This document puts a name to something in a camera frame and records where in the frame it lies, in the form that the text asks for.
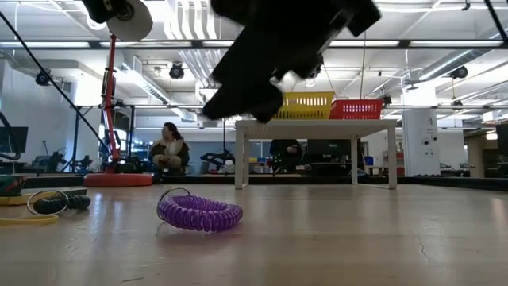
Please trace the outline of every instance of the white table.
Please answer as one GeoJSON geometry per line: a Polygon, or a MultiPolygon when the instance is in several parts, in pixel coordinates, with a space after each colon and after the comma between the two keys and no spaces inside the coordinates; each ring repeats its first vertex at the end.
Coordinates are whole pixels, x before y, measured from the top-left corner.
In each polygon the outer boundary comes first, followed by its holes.
{"type": "MultiPolygon", "coordinates": [[[[248,185],[251,139],[350,139],[352,166],[358,166],[356,141],[388,130],[388,188],[397,188],[396,120],[274,120],[266,125],[253,120],[236,122],[235,188],[248,185]]],[[[352,183],[358,184],[358,169],[352,168],[352,183]]]]}

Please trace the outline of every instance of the yellow basket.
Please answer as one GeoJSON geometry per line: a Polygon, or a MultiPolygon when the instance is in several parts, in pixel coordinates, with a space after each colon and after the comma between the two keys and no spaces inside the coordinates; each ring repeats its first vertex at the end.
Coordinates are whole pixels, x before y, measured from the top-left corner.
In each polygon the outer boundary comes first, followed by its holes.
{"type": "Polygon", "coordinates": [[[328,119],[333,95],[333,92],[287,92],[274,119],[328,119]]]}

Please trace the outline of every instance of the black cable on ceiling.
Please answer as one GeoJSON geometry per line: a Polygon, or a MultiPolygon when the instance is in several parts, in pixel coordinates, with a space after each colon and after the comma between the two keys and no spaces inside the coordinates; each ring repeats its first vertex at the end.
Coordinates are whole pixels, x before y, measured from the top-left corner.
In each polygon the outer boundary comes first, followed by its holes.
{"type": "Polygon", "coordinates": [[[51,82],[51,84],[56,88],[56,90],[63,96],[63,98],[71,105],[72,109],[75,110],[75,112],[78,114],[78,116],[83,120],[83,122],[85,122],[85,124],[88,126],[88,128],[90,128],[90,131],[96,136],[97,140],[100,142],[100,144],[102,145],[102,147],[104,147],[107,152],[109,153],[110,152],[110,149],[108,148],[108,146],[101,140],[101,138],[99,137],[97,131],[95,131],[94,127],[92,127],[92,125],[88,122],[88,120],[85,118],[85,116],[79,111],[79,108],[71,101],[71,99],[65,94],[64,91],[62,91],[62,89],[60,87],[58,87],[58,85],[55,83],[55,80],[53,80],[53,78],[48,74],[48,72],[46,71],[46,69],[42,66],[42,64],[40,64],[39,60],[33,55],[32,51],[30,51],[30,48],[28,47],[28,45],[26,45],[25,41],[23,40],[23,38],[19,35],[19,33],[16,31],[16,29],[12,26],[12,24],[10,24],[9,20],[7,19],[6,15],[3,14],[2,11],[0,11],[0,17],[2,18],[2,20],[6,23],[7,27],[9,27],[10,31],[14,34],[14,36],[16,36],[16,38],[19,40],[19,42],[21,43],[21,45],[23,46],[23,48],[25,49],[25,51],[29,54],[30,58],[33,60],[33,62],[37,65],[37,67],[40,69],[40,72],[42,72],[42,74],[44,76],[46,76],[46,78],[49,79],[49,81],[51,82]]]}
{"type": "Polygon", "coordinates": [[[484,0],[484,1],[485,1],[485,5],[489,9],[489,12],[491,13],[492,20],[494,20],[495,27],[499,31],[499,35],[501,35],[501,38],[503,41],[508,41],[508,36],[506,35],[505,29],[501,25],[498,14],[495,12],[494,7],[492,6],[491,0],[484,0]]]}

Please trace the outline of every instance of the dark hair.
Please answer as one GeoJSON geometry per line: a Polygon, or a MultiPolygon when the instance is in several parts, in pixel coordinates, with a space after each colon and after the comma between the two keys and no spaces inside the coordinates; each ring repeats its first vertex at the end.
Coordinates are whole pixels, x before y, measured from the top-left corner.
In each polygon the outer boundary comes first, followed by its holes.
{"type": "Polygon", "coordinates": [[[180,134],[180,132],[178,132],[178,128],[176,127],[175,124],[173,124],[171,122],[166,122],[166,123],[164,123],[164,127],[167,127],[167,130],[169,130],[173,133],[173,138],[175,140],[182,140],[183,139],[182,134],[180,134]]]}

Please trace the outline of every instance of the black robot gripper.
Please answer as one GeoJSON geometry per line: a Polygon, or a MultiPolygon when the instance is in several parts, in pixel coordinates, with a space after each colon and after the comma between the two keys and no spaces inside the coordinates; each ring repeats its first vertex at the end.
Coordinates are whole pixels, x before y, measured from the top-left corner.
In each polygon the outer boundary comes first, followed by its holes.
{"type": "Polygon", "coordinates": [[[212,0],[212,8],[244,29],[211,77],[221,87],[204,106],[211,120],[251,114],[267,123],[283,104],[271,79],[293,71],[300,78],[317,74],[322,53],[344,29],[358,37],[381,14],[372,0],[212,0]]]}

